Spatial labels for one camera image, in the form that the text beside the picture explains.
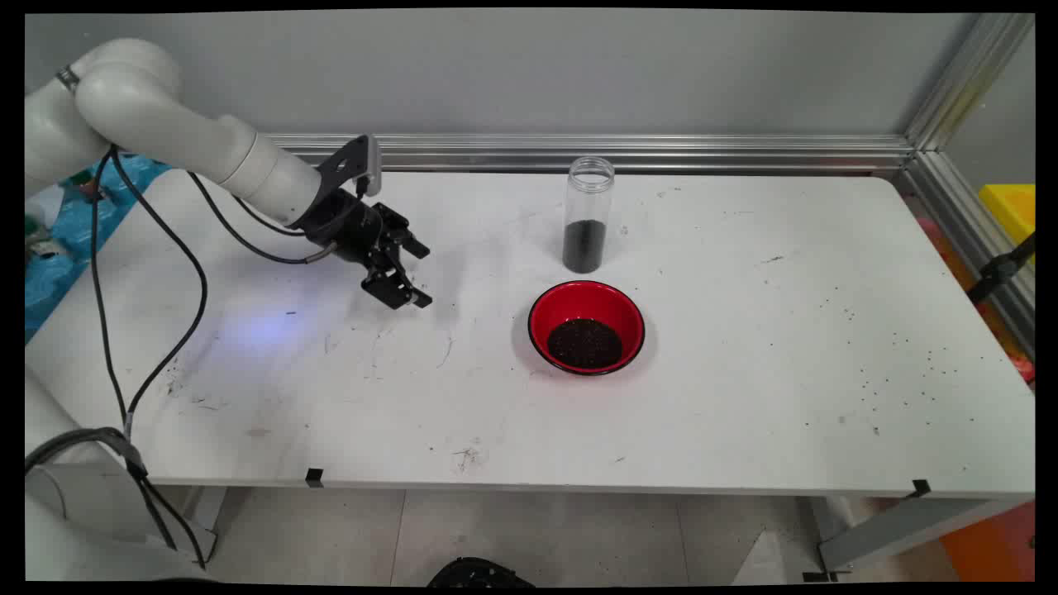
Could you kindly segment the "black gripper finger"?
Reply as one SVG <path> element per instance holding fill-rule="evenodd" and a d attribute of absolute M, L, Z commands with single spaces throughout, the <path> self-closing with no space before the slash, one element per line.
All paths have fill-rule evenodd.
<path fill-rule="evenodd" d="M 377 204 L 375 211 L 380 215 L 382 222 L 381 242 L 400 247 L 416 259 L 425 259 L 430 255 L 431 250 L 415 237 L 411 231 L 411 222 L 404 215 L 397 213 L 393 208 L 386 208 L 385 204 Z"/>
<path fill-rule="evenodd" d="M 401 263 L 402 248 L 377 248 L 367 253 L 366 276 L 360 287 L 393 310 L 405 305 L 427 308 L 433 298 L 413 285 Z"/>

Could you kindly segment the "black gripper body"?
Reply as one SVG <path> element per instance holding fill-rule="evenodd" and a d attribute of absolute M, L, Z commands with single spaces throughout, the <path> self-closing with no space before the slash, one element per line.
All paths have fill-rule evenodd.
<path fill-rule="evenodd" d="M 384 203 L 370 206 L 353 193 L 338 188 L 308 208 L 293 223 L 307 241 L 320 245 L 321 251 L 290 263 L 310 264 L 336 255 L 364 267 L 389 267 L 390 222 L 393 211 Z"/>

